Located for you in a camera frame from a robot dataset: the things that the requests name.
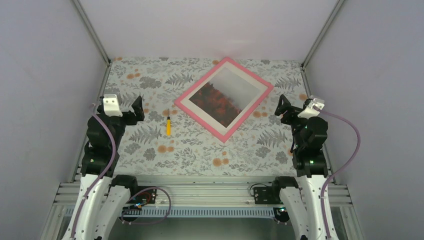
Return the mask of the yellow screwdriver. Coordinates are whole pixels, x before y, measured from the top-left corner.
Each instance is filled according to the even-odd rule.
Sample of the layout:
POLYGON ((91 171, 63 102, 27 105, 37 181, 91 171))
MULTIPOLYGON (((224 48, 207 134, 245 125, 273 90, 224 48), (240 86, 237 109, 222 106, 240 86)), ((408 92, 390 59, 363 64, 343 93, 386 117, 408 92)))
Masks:
POLYGON ((172 133, 172 129, 171 129, 171 116, 170 116, 170 110, 167 110, 167 118, 166 118, 166 135, 170 136, 172 133))

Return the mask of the pink picture frame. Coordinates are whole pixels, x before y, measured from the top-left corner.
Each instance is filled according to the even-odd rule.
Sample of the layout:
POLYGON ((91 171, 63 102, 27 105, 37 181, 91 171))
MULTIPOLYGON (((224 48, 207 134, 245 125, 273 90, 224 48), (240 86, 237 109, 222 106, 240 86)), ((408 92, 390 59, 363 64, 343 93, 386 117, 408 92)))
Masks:
POLYGON ((270 82, 225 57, 174 104, 225 143, 273 88, 270 82))

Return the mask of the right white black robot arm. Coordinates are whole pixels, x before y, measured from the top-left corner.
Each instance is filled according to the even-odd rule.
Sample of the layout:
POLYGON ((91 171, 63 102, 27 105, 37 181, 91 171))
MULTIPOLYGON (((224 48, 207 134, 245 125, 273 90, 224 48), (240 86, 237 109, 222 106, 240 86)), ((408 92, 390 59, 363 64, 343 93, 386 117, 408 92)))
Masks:
POLYGON ((272 182, 271 198, 283 204, 297 240, 337 240, 329 201, 329 171, 322 150, 328 122, 319 117, 323 100, 309 98, 302 108, 285 95, 275 110, 281 123, 291 127, 293 167, 296 177, 278 176, 272 182))

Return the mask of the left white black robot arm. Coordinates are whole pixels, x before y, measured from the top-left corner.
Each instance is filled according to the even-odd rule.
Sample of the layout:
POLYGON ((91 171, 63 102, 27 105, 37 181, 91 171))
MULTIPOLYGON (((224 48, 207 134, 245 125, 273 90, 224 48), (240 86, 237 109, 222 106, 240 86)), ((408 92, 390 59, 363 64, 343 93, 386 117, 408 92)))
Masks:
POLYGON ((106 240, 125 202, 139 197, 136 177, 114 176, 114 171, 126 127, 145 119, 143 99, 138 96, 129 111, 121 111, 115 94, 100 101, 87 122, 79 192, 64 240, 106 240))

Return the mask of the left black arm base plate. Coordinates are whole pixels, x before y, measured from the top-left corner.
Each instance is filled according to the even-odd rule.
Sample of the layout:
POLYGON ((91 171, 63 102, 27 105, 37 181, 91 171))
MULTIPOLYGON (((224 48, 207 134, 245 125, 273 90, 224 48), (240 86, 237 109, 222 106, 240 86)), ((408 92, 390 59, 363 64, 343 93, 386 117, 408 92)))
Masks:
POLYGON ((153 205, 156 203, 157 188, 155 186, 139 186, 136 193, 142 191, 137 196, 133 196, 131 203, 134 205, 153 205))

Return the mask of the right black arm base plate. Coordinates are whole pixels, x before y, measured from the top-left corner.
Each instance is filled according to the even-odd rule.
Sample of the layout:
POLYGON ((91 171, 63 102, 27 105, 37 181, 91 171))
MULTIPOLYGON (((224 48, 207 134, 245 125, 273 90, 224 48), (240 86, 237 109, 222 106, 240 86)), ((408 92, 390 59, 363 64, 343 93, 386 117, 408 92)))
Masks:
POLYGON ((263 183, 254 183, 248 190, 256 205, 272 205, 275 203, 272 187, 263 183))

